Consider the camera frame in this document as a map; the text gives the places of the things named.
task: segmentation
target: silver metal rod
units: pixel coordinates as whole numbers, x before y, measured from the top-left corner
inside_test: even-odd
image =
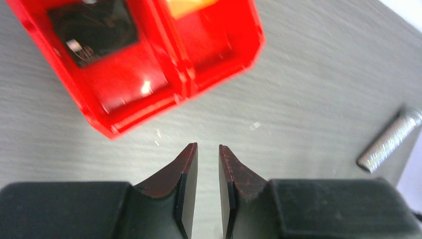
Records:
[[[97,0],[82,0],[86,4],[95,4],[97,3]]]
[[[357,159],[357,165],[363,170],[373,173],[421,124],[421,111],[409,107],[404,108],[393,124]]]

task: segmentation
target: red plastic case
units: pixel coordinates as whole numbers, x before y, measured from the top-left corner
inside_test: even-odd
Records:
[[[115,138],[244,72],[265,44],[253,0],[218,0],[175,19],[166,0],[126,0],[139,41],[79,68],[47,11],[80,0],[6,0],[88,122]]]

